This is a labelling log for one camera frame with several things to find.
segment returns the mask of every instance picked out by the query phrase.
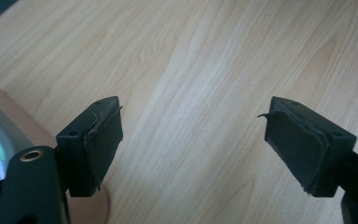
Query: wood grain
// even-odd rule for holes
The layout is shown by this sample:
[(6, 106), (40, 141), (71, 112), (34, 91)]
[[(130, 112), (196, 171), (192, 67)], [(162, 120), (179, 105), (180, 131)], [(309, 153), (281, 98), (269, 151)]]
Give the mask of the wood grain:
[(119, 96), (108, 223), (341, 223), (256, 116), (278, 95), (358, 136), (358, 1), (20, 1), (0, 89), (50, 134)]

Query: black plastic jaw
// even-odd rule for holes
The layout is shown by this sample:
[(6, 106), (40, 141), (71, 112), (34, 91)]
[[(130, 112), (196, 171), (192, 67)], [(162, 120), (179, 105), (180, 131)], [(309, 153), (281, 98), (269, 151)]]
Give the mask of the black plastic jaw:
[(99, 189), (123, 138), (116, 96), (90, 105), (56, 137), (65, 180), (72, 197)]
[(333, 197), (340, 162), (352, 154), (356, 136), (306, 106), (272, 97), (265, 140), (286, 163), (304, 190)]

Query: wooden table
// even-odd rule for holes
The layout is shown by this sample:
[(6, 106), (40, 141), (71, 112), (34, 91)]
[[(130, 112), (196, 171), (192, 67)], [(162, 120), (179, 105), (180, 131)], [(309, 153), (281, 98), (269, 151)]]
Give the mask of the wooden table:
[(358, 1), (19, 1), (0, 89), (51, 135), (119, 96), (108, 223), (341, 223), (256, 116), (277, 95), (358, 136)]

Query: metal ring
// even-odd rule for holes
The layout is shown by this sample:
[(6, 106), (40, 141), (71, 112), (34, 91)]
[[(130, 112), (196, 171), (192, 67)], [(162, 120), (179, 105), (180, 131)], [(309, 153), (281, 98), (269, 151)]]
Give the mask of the metal ring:
[(21, 161), (35, 161), (43, 156), (43, 151), (40, 149), (25, 152), (20, 157)]

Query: circular hole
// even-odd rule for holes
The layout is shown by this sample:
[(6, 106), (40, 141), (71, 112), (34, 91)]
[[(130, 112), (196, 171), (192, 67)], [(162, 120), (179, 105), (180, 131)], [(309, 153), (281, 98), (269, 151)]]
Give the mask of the circular hole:
[(339, 133), (339, 132), (333, 132), (333, 135), (340, 137), (340, 136), (342, 136), (342, 133)]
[(20, 219), (17, 224), (35, 224), (39, 221), (39, 219), (35, 216), (26, 216)]
[(42, 156), (43, 156), (43, 151), (37, 149), (37, 150), (25, 152), (20, 157), (20, 160), (21, 161), (34, 161), (34, 160), (41, 158)]
[(78, 134), (79, 134), (78, 131), (71, 131), (71, 132), (69, 132), (69, 136), (76, 136), (76, 135), (78, 135)]

